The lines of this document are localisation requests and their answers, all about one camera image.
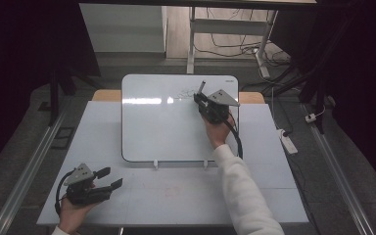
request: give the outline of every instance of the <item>metal frame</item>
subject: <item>metal frame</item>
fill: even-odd
[[[271,29],[273,28],[274,19],[276,18],[277,11],[269,11],[269,17],[266,22],[264,33],[262,34],[263,39],[261,40],[261,44],[258,47],[258,51],[255,53],[256,60],[258,60],[258,69],[260,70],[260,74],[262,78],[270,78],[270,74],[268,73],[268,69],[264,64],[263,53],[265,49],[265,45],[267,44],[268,37],[270,35]]]
[[[33,152],[32,157],[26,164],[22,175],[18,179],[17,183],[14,186],[14,189],[12,190],[7,201],[5,202],[5,205],[0,211],[0,234],[6,234],[9,227],[11,226],[12,221],[14,220],[15,215],[18,212],[18,209],[23,203],[29,186],[31,185],[36,172],[41,166],[41,163],[44,160],[48,149],[50,148],[54,136],[57,134],[57,131],[66,116],[66,112],[70,107],[70,104],[71,97],[66,97],[63,100],[59,117],[55,120],[52,126],[47,127],[38,147]]]
[[[187,73],[194,73],[194,36],[195,36],[195,7],[189,8],[189,49],[188,49],[188,58],[187,58]]]
[[[77,3],[120,4],[120,5],[149,5],[149,6],[179,6],[204,8],[241,8],[260,10],[286,11],[336,11],[353,6],[358,0],[348,3],[295,3],[276,1],[251,0],[78,0]]]
[[[304,104],[301,104],[301,108],[303,110],[303,113],[307,115],[308,112]],[[358,228],[359,234],[374,235],[375,233],[372,229],[371,223],[368,220],[368,217],[366,216],[366,213],[362,208],[362,205],[359,202],[358,197],[353,191],[353,188],[348,182],[344,174],[344,171],[341,169],[340,164],[337,158],[335,157],[335,154],[332,151],[325,135],[321,134],[319,132],[319,129],[316,128],[314,124],[310,126],[310,130],[312,131],[312,134],[315,137],[316,143],[318,144],[319,149],[322,152],[325,162],[328,164],[331,174],[334,177],[339,190],[341,191],[341,195],[343,196],[344,201],[347,203],[347,206],[349,207],[350,213],[352,215],[356,227]]]

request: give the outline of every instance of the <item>dark curtain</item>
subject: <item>dark curtain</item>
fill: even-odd
[[[376,170],[376,1],[361,6],[328,65],[337,123]]]
[[[55,68],[100,76],[78,4],[0,1],[0,152]]]

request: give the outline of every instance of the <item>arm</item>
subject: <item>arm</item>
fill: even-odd
[[[52,235],[69,235],[68,233],[65,233],[63,230],[59,228],[59,226],[56,227]]]
[[[235,230],[239,235],[284,234],[273,218],[260,189],[252,179],[249,169],[240,158],[233,155],[225,144],[230,130],[225,124],[210,124],[204,119],[207,135],[214,147],[212,153],[222,181],[222,193]],[[233,124],[232,117],[228,122]]]

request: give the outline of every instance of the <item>person's right hand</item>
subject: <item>person's right hand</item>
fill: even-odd
[[[230,129],[225,123],[211,124],[207,119],[201,116],[206,125],[207,135],[209,136],[210,143],[214,149],[218,146],[225,144],[225,139],[230,133]],[[231,125],[234,125],[234,119],[232,116],[228,116],[227,120]]]
[[[84,207],[76,206],[66,197],[62,199],[61,203],[60,223],[58,227],[68,234],[74,234],[83,222],[87,213],[98,205],[91,204]]]

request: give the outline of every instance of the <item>floor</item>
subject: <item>floor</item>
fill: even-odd
[[[235,15],[235,10],[230,10],[219,15],[218,11],[212,10],[216,17],[230,18]],[[188,17],[186,9],[175,9],[176,16]],[[243,19],[250,17],[249,11],[245,11]],[[206,17],[207,11],[198,11],[198,17]],[[253,19],[260,16],[265,18],[264,12],[254,14]],[[168,36],[171,37],[172,27],[174,30],[187,32],[187,27],[177,28],[169,25]],[[111,89],[121,88],[121,79],[129,73],[185,73],[187,51],[176,49],[188,48],[184,36],[181,40],[172,40],[174,45],[168,41],[168,59],[158,57],[140,57],[137,55],[112,55],[98,54],[98,62],[102,72],[102,77],[94,77],[97,82]],[[242,37],[233,36],[232,39],[224,41],[225,37],[216,37],[219,44],[241,43]],[[222,48],[214,47],[209,35],[199,35],[196,38],[196,45],[209,49],[215,49],[219,53],[238,53],[239,48],[230,48],[223,51]],[[256,61],[249,55],[243,55],[242,60],[233,58],[220,59],[209,54],[196,54],[196,74],[231,74],[239,79],[240,87],[245,87],[246,91],[262,91],[269,82],[259,78]],[[272,77],[276,77],[286,67],[269,67]],[[67,117],[63,121],[64,128],[76,129],[85,106],[91,100],[95,89],[79,79],[74,79],[77,92],[71,97],[71,106]],[[308,224],[282,224],[286,234],[359,234],[353,217],[348,210],[346,202],[341,196],[335,180],[325,164],[325,160],[317,146],[310,131],[310,126],[304,121],[306,109],[311,110],[311,104],[300,104],[297,95],[301,87],[296,87],[288,91],[279,98],[271,102],[270,92],[266,93],[265,101],[275,113],[276,123],[284,129],[293,130],[291,139],[300,151],[295,156],[288,156],[291,169],[296,174],[296,181],[301,184],[305,195],[308,214],[313,214],[314,222]],[[5,204],[8,195],[13,190],[13,185],[24,170],[26,163],[32,155],[34,149],[40,141],[47,128],[49,113],[39,111],[42,102],[49,101],[49,87],[43,86],[36,89],[30,98],[30,107],[26,112],[19,128],[14,133],[0,155],[0,210]],[[328,104],[324,114],[325,136],[330,142],[337,159],[343,168],[353,190],[357,194],[365,214],[369,218],[372,227],[376,232],[376,173],[371,165],[357,149],[351,139],[337,125],[331,115],[333,106]],[[58,174],[60,166],[68,151],[68,148],[60,148],[68,145],[66,139],[59,138],[52,141],[53,148],[47,153],[41,168],[35,176],[29,191],[27,192],[21,208],[18,210],[7,234],[49,234],[53,228],[45,228],[35,224],[41,213],[42,206],[47,200],[48,193]],[[118,234],[117,228],[100,228],[85,226],[81,230],[82,234]],[[124,234],[234,234],[232,228],[145,228],[145,229],[125,229]]]
[[[265,22],[267,14],[267,11],[263,10],[196,8],[195,16],[196,19]],[[190,33],[189,8],[167,7],[167,16],[166,57],[186,59]],[[254,59],[251,48],[259,46],[259,42],[261,42],[261,36],[196,33],[194,44],[197,49],[209,52],[197,50],[195,57],[202,59]],[[266,52],[270,55],[280,51],[280,48],[271,43],[267,45]],[[276,58],[284,59],[287,56],[285,53],[284,55],[277,54]]]

